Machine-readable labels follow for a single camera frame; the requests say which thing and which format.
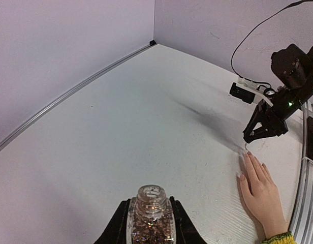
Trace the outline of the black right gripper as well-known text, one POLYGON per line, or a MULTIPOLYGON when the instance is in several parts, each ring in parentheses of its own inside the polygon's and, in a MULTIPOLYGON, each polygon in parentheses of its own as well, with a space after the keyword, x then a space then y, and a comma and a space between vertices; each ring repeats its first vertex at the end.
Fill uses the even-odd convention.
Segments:
POLYGON ((273 105, 258 104, 250 121, 243 131, 246 143, 258 139, 280 136, 288 131, 286 123, 296 110, 313 96, 313 81, 307 81, 295 88, 290 85, 281 87, 272 99, 273 105))

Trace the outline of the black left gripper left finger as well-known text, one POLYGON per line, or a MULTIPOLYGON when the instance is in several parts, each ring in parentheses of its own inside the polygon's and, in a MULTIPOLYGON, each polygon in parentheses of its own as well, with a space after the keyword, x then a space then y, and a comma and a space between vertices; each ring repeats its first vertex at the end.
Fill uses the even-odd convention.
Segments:
POLYGON ((94 244, 125 244, 127 243, 127 217, 130 199, 122 201, 101 236, 94 244))

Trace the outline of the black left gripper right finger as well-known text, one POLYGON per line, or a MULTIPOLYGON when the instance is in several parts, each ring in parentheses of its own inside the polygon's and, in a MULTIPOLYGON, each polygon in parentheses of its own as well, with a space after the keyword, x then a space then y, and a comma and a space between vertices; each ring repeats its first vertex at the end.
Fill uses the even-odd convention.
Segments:
POLYGON ((170 197, 172 205, 177 244, 206 244, 179 200, 170 197))

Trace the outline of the glitter nail polish bottle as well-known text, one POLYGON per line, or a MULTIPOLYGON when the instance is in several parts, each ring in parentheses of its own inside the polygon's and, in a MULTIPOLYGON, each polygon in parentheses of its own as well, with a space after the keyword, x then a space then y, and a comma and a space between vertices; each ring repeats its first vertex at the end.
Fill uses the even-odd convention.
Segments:
POLYGON ((126 243, 176 243, 173 208, 162 187, 142 186, 130 200, 126 243))

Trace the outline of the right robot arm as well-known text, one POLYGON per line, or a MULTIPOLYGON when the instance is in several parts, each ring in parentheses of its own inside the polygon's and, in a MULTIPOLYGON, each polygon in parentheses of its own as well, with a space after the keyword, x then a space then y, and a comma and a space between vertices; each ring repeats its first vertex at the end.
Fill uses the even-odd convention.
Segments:
POLYGON ((271 70, 284 84, 271 98, 262 99, 243 131, 246 143, 280 136, 288 131, 286 120, 313 96, 313 47, 308 53, 295 44, 271 56, 271 70))

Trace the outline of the rainbow sleeve forearm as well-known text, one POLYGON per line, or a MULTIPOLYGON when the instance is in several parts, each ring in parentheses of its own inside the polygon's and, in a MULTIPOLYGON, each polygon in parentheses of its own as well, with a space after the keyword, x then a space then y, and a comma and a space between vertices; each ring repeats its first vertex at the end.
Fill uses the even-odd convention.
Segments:
POLYGON ((278 234, 271 238, 267 238, 261 242, 261 244, 296 244, 294 236, 291 231, 278 234))

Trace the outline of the mannequin hand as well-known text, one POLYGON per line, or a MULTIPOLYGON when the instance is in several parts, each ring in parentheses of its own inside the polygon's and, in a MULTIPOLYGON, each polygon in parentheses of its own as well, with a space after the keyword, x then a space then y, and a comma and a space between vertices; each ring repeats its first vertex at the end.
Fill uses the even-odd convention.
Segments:
POLYGON ((243 155, 243 165, 239 184, 247 210, 262 225, 266 238, 286 233, 289 225, 268 168, 249 151, 243 155))

